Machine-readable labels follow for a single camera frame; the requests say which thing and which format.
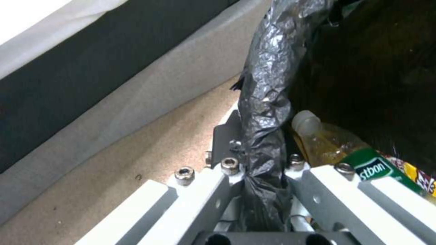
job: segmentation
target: hex socket bolt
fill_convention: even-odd
[[[334,165],[334,168],[349,181],[353,180],[354,174],[356,173],[356,170],[347,163],[337,163]]]
[[[195,178],[195,171],[189,166],[183,166],[174,172],[177,184],[187,186],[192,183]]]
[[[225,175],[235,175],[239,172],[239,161],[233,157],[226,157],[221,160],[221,171]]]
[[[300,171],[304,167],[304,159],[299,154],[292,154],[289,157],[289,168],[295,171]]]

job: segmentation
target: bottle label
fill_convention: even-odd
[[[422,189],[417,184],[372,148],[357,150],[346,156],[341,162],[348,163],[354,167],[356,173],[363,181],[391,176],[412,191],[419,194],[422,192]]]

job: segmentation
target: hole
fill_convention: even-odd
[[[313,196],[313,201],[317,204],[321,203],[321,198],[319,196]]]
[[[214,234],[206,239],[204,245],[232,245],[230,240],[221,234]]]
[[[189,174],[189,169],[181,168],[181,169],[179,169],[179,174],[180,175],[187,175],[187,174]]]
[[[218,199],[215,203],[215,208],[219,209],[219,206],[221,206],[221,199]]]
[[[331,245],[331,243],[320,234],[311,234],[306,238],[306,245]]]
[[[233,160],[232,158],[228,158],[224,160],[225,164],[235,164],[235,160]]]
[[[343,231],[345,229],[346,229],[345,226],[343,224],[339,223],[339,222],[336,222],[333,225],[333,231]]]

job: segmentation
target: floor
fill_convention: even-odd
[[[234,77],[98,153],[0,228],[0,244],[72,244],[148,179],[204,167],[213,128],[238,99]]]

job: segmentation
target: grey fabric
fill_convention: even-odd
[[[0,175],[0,224],[98,151],[238,74],[269,0],[240,0]]]

